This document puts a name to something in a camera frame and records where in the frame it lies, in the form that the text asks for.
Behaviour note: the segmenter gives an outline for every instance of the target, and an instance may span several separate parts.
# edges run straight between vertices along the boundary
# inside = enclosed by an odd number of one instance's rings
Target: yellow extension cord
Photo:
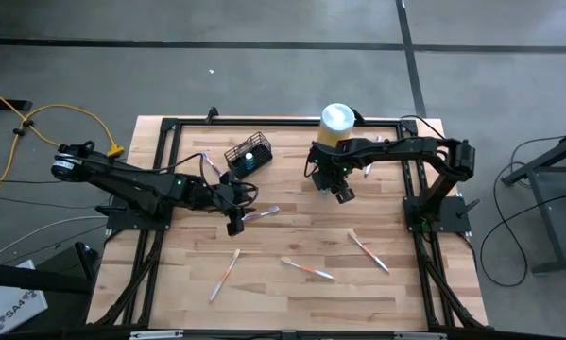
[[[123,152],[125,152],[125,149],[123,148],[123,146],[119,146],[117,143],[114,142],[114,139],[112,138],[111,132],[109,131],[109,129],[106,127],[106,125],[100,120],[100,118],[98,118],[98,116],[96,116],[95,114],[84,110],[84,109],[80,109],[74,106],[70,106],[70,105],[65,105],[65,104],[52,104],[52,105],[46,105],[44,107],[40,107],[36,110],[31,111],[29,114],[27,114],[26,116],[22,115],[18,110],[14,109],[14,107],[12,107],[10,105],[10,103],[4,99],[1,95],[0,95],[0,100],[7,105],[12,111],[14,111],[16,114],[18,114],[18,116],[20,117],[20,119],[22,119],[22,122],[20,123],[20,127],[19,129],[23,129],[23,122],[27,121],[30,117],[32,117],[35,113],[39,113],[43,110],[47,110],[47,109],[52,109],[52,108],[64,108],[64,109],[70,109],[70,110],[74,110],[74,111],[78,111],[81,113],[85,113],[89,116],[91,116],[92,118],[94,118],[103,128],[104,131],[106,131],[106,134],[109,136],[109,139],[111,140],[111,150],[108,152],[108,156],[109,157],[116,157],[119,156],[121,154],[123,154]],[[35,132],[35,134],[37,135],[37,137],[39,137],[42,141],[51,144],[55,147],[59,147],[60,144],[46,138],[45,136],[43,136],[35,127],[33,126],[29,126],[29,128]],[[9,150],[9,159],[8,159],[8,164],[6,165],[6,170],[3,172],[3,175],[1,175],[0,178],[0,185],[2,183],[2,181],[8,176],[9,173],[9,169],[11,168],[11,164],[13,162],[14,159],[14,154],[16,153],[16,146],[18,145],[18,142],[20,140],[20,136],[16,135],[14,137],[14,141],[11,144],[11,149]]]

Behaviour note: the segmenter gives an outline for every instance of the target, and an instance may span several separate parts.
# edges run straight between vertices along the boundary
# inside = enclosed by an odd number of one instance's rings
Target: black wire basket
[[[243,179],[272,161],[272,145],[258,131],[239,146],[226,151],[225,156],[232,173]]]

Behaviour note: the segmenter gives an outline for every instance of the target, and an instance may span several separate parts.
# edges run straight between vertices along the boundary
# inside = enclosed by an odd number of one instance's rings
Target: gray floor
[[[414,43],[566,44],[566,0],[406,0]],[[239,42],[401,43],[393,0],[0,0],[0,34]],[[420,82],[429,117],[443,119],[447,135],[467,138],[478,151],[476,175],[461,186],[482,203],[471,212],[472,242],[500,221],[492,182],[522,141],[566,133],[566,55],[419,53]],[[404,52],[95,49],[0,46],[0,94],[35,107],[67,103],[98,113],[115,140],[129,145],[140,114],[316,115],[331,102],[366,116],[414,113]],[[108,140],[91,119],[65,110],[39,115],[38,128],[62,143]],[[15,114],[0,111],[0,175],[9,153]],[[527,161],[551,143],[532,144]],[[23,138],[10,179],[50,180],[54,148]],[[4,184],[0,196],[90,206],[107,195],[86,184]],[[499,189],[505,213],[533,203],[523,188]],[[0,248],[44,224],[96,215],[0,201]],[[0,263],[102,221],[46,231],[4,253]],[[513,221],[531,264],[554,259],[539,214]],[[101,248],[103,231],[80,240]],[[32,256],[40,262],[56,251]],[[514,281],[523,264],[501,230],[485,259],[491,274]],[[528,275],[500,288],[480,273],[491,326],[500,330],[566,336],[566,272]]]

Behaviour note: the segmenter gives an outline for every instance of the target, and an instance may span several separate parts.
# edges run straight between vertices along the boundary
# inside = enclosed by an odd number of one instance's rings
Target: butcher block tabletop
[[[127,155],[129,164],[152,168],[162,118],[138,117]],[[427,121],[442,132],[438,119]],[[418,129],[421,136],[434,136],[421,122]],[[356,199],[340,205],[303,176],[316,127],[187,126],[181,133],[178,160],[205,151],[220,169],[227,169],[224,153],[256,131],[271,142],[274,159],[244,178],[259,187],[259,197],[251,207],[264,212],[276,205],[280,212],[247,222],[244,232],[229,237],[227,217],[175,209],[164,237],[150,328],[426,330],[415,246],[404,224],[401,164],[376,162],[366,179],[362,171],[354,170],[348,182]],[[378,135],[396,140],[391,127],[355,127],[352,131],[352,137],[371,140]],[[170,147],[168,142],[163,165]],[[198,162],[193,159],[176,172],[198,175]],[[428,182],[434,182],[436,171],[426,165],[426,173]],[[206,163],[205,175],[210,183],[217,183]],[[387,265],[389,273],[348,236],[350,229]],[[88,322],[106,313],[129,282],[138,235],[138,231],[123,231],[106,244]],[[472,315],[486,324],[470,249],[454,234],[440,234],[439,241],[450,286]],[[241,250],[240,257],[210,303],[236,249]],[[335,281],[284,264],[282,256],[329,273]],[[439,293],[432,281],[431,285],[437,318],[442,322]],[[135,317],[141,311],[144,288],[143,282]]]

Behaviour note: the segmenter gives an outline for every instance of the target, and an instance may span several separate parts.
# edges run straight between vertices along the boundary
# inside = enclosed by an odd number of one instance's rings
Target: toothbrush
[[[381,136],[377,136],[377,139],[375,140],[375,142],[381,142]],[[367,168],[365,169],[365,178],[370,174],[370,166],[372,164],[367,165]]]
[[[318,276],[321,276],[325,279],[335,280],[335,278],[331,274],[327,274],[325,272],[321,272],[320,270],[312,269],[312,268],[307,267],[307,266],[303,266],[303,265],[293,263],[293,262],[291,262],[291,259],[289,259],[288,257],[281,257],[281,261],[283,261],[286,264],[293,265],[294,267],[299,268],[301,270],[305,270],[305,271],[310,272],[312,274],[316,274]]]
[[[211,167],[214,169],[214,171],[217,173],[218,176],[222,176],[222,172],[219,171],[219,169],[217,168],[217,166],[215,166],[215,164],[211,161],[211,159],[209,158],[209,156],[207,156],[207,152],[201,152],[203,154],[203,159],[205,161],[207,161],[207,163],[209,163],[209,165],[211,165]]]
[[[375,261],[377,264],[379,264],[380,267],[382,267],[387,273],[389,273],[389,270],[387,269],[384,262],[379,260],[379,258],[375,256],[375,254],[373,254],[372,251],[370,251],[367,247],[361,244],[360,241],[358,241],[358,238],[356,237],[356,233],[354,232],[353,229],[348,230],[348,234],[354,240],[354,242],[356,242],[356,244],[359,247],[361,247],[371,257],[371,259],[373,259],[373,261]]]
[[[267,212],[254,213],[254,214],[251,214],[251,215],[247,215],[247,216],[243,217],[243,221],[252,221],[254,219],[258,219],[258,218],[262,218],[262,217],[265,217],[265,216],[268,216],[268,215],[272,215],[274,213],[277,213],[279,210],[280,209],[279,209],[278,206],[273,206],[273,207],[270,207],[267,210]]]
[[[228,270],[226,270],[226,273],[224,273],[224,276],[222,277],[222,280],[220,280],[217,285],[215,286],[214,292],[211,293],[211,297],[209,297],[209,303],[214,302],[215,296],[217,296],[217,293],[219,292],[219,289],[222,287],[222,285],[224,284],[224,281],[226,280],[226,278],[228,277],[228,275],[230,275],[230,272],[232,271],[232,268],[234,267],[234,264],[236,263],[236,260],[238,260],[239,255],[241,254],[241,249],[236,249],[236,251],[234,251],[234,255],[232,256],[232,262],[230,263],[230,266],[228,267]]]

